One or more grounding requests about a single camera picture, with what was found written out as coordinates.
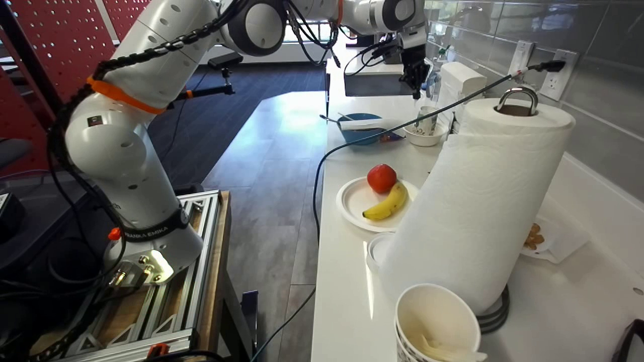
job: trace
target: banana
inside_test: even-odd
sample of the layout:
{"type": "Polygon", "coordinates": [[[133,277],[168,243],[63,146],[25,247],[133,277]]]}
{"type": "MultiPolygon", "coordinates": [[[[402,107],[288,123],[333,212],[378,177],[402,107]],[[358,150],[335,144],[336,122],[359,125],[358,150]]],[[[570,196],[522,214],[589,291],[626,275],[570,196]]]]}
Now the banana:
{"type": "Polygon", "coordinates": [[[406,201],[407,188],[398,181],[393,185],[391,191],[389,191],[389,196],[387,196],[387,198],[385,198],[380,204],[363,211],[363,217],[369,220],[382,220],[388,218],[398,210],[402,209],[406,201]]]}

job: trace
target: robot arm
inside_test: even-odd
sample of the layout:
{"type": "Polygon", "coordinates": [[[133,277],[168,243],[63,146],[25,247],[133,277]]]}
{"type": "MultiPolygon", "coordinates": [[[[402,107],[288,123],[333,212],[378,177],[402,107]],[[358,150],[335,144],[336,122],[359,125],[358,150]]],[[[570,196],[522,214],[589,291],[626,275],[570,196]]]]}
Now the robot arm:
{"type": "MultiPolygon", "coordinates": [[[[113,58],[143,52],[200,28],[232,1],[153,0],[113,58]]],[[[424,58],[422,0],[340,1],[293,3],[307,19],[341,20],[361,34],[399,31],[402,48],[418,53],[422,44],[424,58]]],[[[125,99],[94,93],[73,112],[65,132],[69,156],[102,189],[126,226],[121,285],[134,284],[142,273],[147,284],[165,283],[202,251],[202,240],[188,225],[147,125],[175,100],[209,49],[221,44],[254,56],[273,53],[284,38],[286,18],[281,0],[249,0],[217,32],[163,57],[107,73],[104,81],[125,93],[125,99]]],[[[106,265],[117,258],[123,242],[115,240],[108,248],[106,265]]]]}

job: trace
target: label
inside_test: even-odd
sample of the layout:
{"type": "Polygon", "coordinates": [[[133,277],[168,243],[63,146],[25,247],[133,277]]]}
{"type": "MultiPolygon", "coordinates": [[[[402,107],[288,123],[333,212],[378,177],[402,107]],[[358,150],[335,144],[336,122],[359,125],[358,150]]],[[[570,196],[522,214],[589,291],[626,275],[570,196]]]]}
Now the label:
{"type": "Polygon", "coordinates": [[[87,127],[98,126],[99,124],[103,124],[103,117],[93,116],[87,118],[87,127]]]}

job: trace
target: red perforated panel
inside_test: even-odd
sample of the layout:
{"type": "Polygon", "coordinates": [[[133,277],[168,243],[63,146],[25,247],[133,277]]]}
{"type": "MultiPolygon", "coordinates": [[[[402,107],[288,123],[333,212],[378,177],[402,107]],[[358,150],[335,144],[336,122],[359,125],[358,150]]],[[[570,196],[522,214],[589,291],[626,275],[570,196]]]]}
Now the red perforated panel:
{"type": "Polygon", "coordinates": [[[29,155],[2,168],[0,176],[28,169],[47,168],[44,129],[2,69],[0,69],[0,137],[21,138],[29,140],[33,145],[29,155]]]}
{"type": "Polygon", "coordinates": [[[99,61],[114,52],[94,0],[7,3],[63,101],[85,83],[99,61]]]}
{"type": "Polygon", "coordinates": [[[114,30],[121,41],[149,2],[150,0],[103,0],[114,30]]]}

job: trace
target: electrical outlet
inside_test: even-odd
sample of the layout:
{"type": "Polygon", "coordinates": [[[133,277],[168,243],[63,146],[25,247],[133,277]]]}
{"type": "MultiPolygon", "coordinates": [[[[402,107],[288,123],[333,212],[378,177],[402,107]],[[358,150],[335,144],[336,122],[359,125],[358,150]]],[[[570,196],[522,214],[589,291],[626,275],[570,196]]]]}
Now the electrical outlet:
{"type": "Polygon", "coordinates": [[[578,54],[575,52],[557,49],[553,60],[565,61],[565,66],[563,66],[563,69],[557,73],[548,72],[548,74],[545,75],[544,85],[539,90],[539,93],[554,100],[559,100],[562,97],[570,76],[573,74],[573,68],[577,62],[577,56],[578,54]]]}
{"type": "Polygon", "coordinates": [[[512,56],[512,62],[510,63],[508,73],[514,73],[521,68],[525,68],[534,48],[534,43],[523,40],[519,41],[516,44],[515,54],[512,56]]]}

